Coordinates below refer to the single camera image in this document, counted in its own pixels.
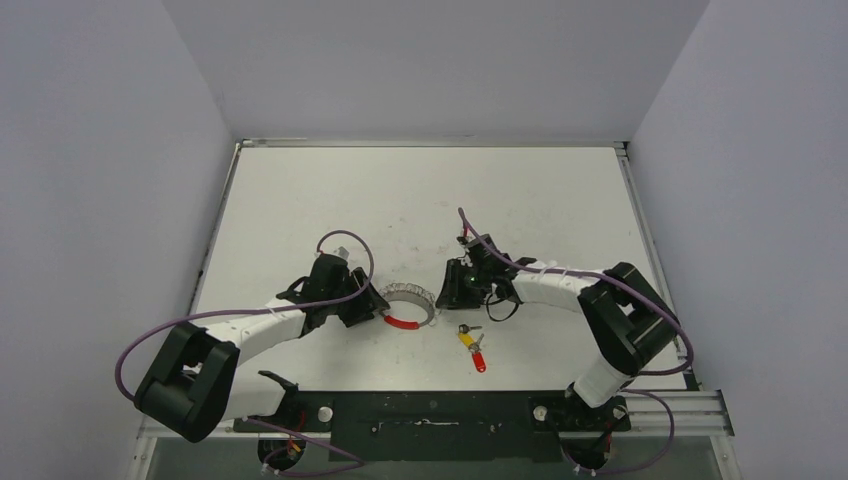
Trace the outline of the large keyring with red grip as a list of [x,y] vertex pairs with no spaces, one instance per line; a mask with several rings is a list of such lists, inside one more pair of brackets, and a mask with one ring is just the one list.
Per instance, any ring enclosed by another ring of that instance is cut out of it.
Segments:
[[435,325],[439,313],[432,292],[415,283],[390,283],[378,290],[388,307],[381,311],[386,324],[401,330]]

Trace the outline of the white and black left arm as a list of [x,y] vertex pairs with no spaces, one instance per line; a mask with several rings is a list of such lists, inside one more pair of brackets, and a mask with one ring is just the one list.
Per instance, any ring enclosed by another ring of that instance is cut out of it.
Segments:
[[241,365],[337,317],[346,327],[372,320],[389,303],[366,271],[336,253],[321,253],[309,275],[265,307],[227,311],[224,321],[183,321],[169,330],[131,400],[136,409],[197,443],[225,420],[259,416],[282,431],[297,420],[297,383],[270,370],[242,374]]

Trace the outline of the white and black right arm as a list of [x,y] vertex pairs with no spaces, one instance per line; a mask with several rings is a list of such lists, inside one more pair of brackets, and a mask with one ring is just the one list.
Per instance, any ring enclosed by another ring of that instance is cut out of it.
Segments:
[[532,257],[512,259],[487,234],[458,242],[464,254],[447,261],[437,308],[472,310],[506,301],[585,318],[600,355],[567,389],[565,414],[577,428],[600,421],[605,404],[681,332],[676,316],[630,263],[575,273]]

